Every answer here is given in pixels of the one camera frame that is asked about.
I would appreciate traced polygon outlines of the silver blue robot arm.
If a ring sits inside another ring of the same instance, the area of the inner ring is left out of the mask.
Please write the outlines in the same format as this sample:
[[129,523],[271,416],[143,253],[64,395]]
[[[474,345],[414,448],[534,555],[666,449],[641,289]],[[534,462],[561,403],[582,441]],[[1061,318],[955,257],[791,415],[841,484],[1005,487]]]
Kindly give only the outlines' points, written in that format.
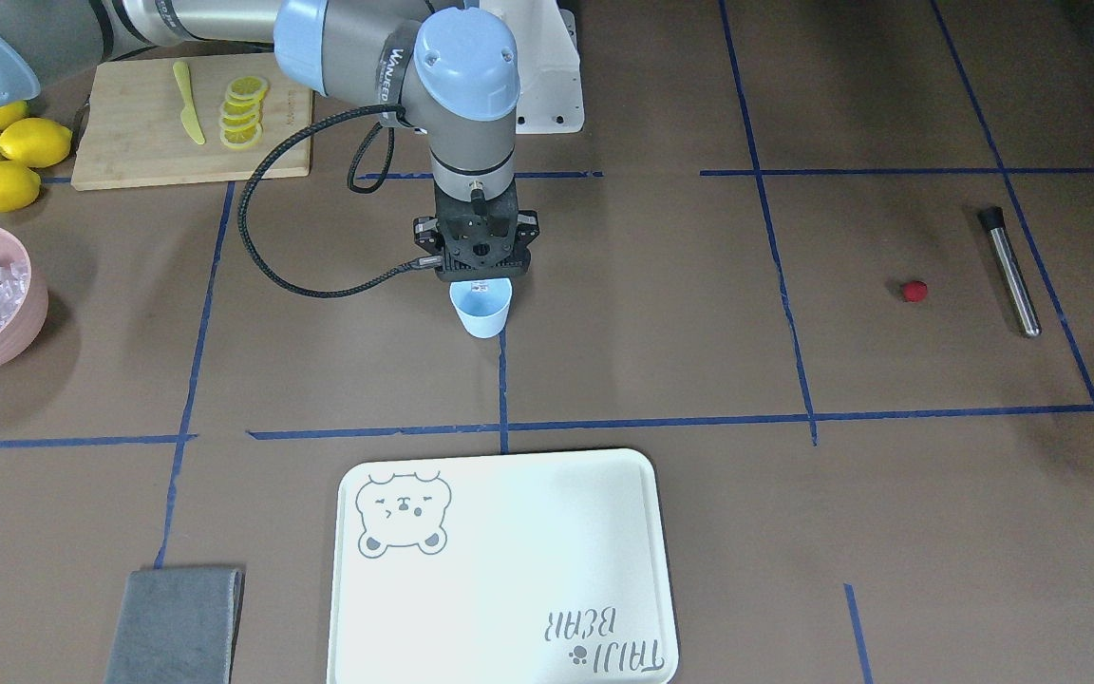
[[519,206],[517,39],[475,1],[0,1],[0,105],[150,48],[268,44],[279,69],[350,104],[261,160],[364,116],[428,135],[435,212],[414,220],[424,251],[404,270],[444,282],[528,273],[538,217]]

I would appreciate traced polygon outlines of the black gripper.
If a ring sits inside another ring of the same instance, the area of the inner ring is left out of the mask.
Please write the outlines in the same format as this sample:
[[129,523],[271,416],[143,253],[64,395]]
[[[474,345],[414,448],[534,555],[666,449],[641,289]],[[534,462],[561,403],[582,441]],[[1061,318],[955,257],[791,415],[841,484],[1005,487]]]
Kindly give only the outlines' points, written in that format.
[[519,207],[512,183],[494,199],[459,200],[434,187],[435,215],[414,220],[414,242],[439,257],[443,282],[517,278],[529,270],[538,213]]

